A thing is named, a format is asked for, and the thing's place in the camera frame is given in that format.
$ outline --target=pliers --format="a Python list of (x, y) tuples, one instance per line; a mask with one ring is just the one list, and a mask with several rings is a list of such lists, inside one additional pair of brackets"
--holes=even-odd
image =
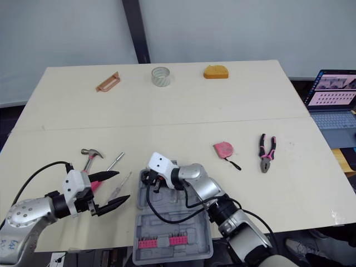
[(274, 159), (274, 151), (276, 150), (276, 137), (273, 136), (271, 138), (271, 150), (268, 154), (265, 152), (265, 136), (266, 134), (261, 135), (260, 139), (260, 153), (259, 156), (261, 158), (261, 170), (263, 173), (266, 173), (269, 169), (271, 160)]

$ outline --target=white wall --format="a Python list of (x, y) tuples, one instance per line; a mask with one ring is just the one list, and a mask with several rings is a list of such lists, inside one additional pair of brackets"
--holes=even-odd
[(356, 69), (355, 0), (141, 0), (152, 63), (277, 59), (289, 77)]
[(137, 63), (121, 0), (0, 0), (0, 107), (48, 66)]

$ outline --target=laptop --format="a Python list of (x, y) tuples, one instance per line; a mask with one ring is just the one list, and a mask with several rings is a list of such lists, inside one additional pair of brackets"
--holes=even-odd
[(332, 149), (356, 147), (356, 70), (321, 70), (304, 103)]

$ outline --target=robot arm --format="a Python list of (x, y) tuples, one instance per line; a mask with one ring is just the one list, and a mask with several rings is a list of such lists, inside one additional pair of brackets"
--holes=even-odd
[(88, 176), (85, 172), (71, 170), (63, 181), (64, 194), (55, 191), (45, 197), (13, 205), (0, 229), (0, 266), (26, 266), (43, 229), (60, 218), (77, 216), (78, 212), (85, 210), (100, 216), (119, 207), (129, 196), (118, 197), (99, 207), (94, 203), (90, 185), (116, 174), (116, 171), (106, 171)]
[[(203, 207), (208, 212), (210, 221), (216, 222), (220, 233), (226, 238), (234, 260), (248, 265), (258, 265), (267, 258), (271, 263), (275, 263), (273, 259), (280, 260), (281, 256), (272, 254), (272, 245), (268, 238), (242, 209), (238, 209), (228, 199), (228, 195), (214, 179), (207, 175), (203, 166), (192, 164), (179, 167), (154, 152), (147, 167), (162, 176), (171, 189), (182, 190), (182, 183), (186, 182), (193, 188), (201, 201), (211, 197), (226, 196), (225, 199), (212, 199), (203, 203)], [(296, 266), (286, 258), (283, 259), (285, 260), (284, 264), (287, 264), (285, 266)]]

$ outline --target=tool case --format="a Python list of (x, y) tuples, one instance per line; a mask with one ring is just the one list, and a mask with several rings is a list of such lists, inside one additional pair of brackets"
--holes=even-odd
[[(201, 260), (212, 257), (210, 222), (206, 211), (179, 224), (161, 221), (146, 201), (146, 185), (139, 179), (137, 206), (142, 210), (136, 217), (132, 260), (136, 265)], [(150, 186), (150, 200), (156, 211), (167, 220), (180, 220), (202, 208), (187, 209), (184, 191), (164, 186), (154, 193)], [(188, 203), (199, 201), (191, 187), (187, 188)]]

